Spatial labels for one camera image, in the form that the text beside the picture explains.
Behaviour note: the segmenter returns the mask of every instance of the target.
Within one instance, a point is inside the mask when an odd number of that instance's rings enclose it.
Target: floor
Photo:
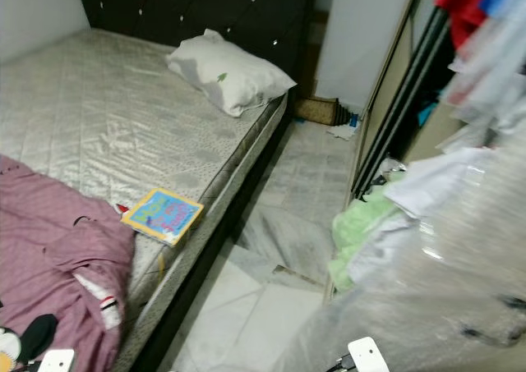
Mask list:
[[[353,141],[293,122],[158,372],[266,372],[321,307]]]

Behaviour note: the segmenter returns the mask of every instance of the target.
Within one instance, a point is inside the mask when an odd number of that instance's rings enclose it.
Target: pink cloth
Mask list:
[[[21,334],[54,314],[50,348],[73,348],[76,372],[109,370],[121,327],[105,329],[99,300],[73,274],[109,290],[124,316],[134,236],[119,219],[108,203],[0,156],[0,325]]]

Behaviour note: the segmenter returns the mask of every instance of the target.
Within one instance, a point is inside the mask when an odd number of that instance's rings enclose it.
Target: dark headboard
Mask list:
[[[314,0],[82,0],[92,27],[178,46],[217,30],[292,77],[307,40]]]

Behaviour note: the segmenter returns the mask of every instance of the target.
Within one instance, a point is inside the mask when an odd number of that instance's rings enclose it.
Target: white pillow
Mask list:
[[[234,117],[266,105],[296,85],[274,64],[225,41],[213,30],[182,41],[166,60],[171,71]]]

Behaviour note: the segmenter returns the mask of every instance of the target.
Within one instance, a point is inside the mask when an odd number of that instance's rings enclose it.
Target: quilted mattress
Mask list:
[[[150,189],[165,187],[205,205],[193,231],[200,241],[191,233],[170,248],[137,236],[128,328],[141,321],[150,326],[162,314],[152,294],[168,281],[164,274],[177,257],[191,267],[205,244],[202,234],[209,236],[219,222],[286,103],[276,99],[229,117],[167,69],[170,50],[87,30],[0,70],[3,154],[112,204],[133,205]],[[183,257],[192,242],[195,250]],[[147,318],[152,309],[155,317]]]

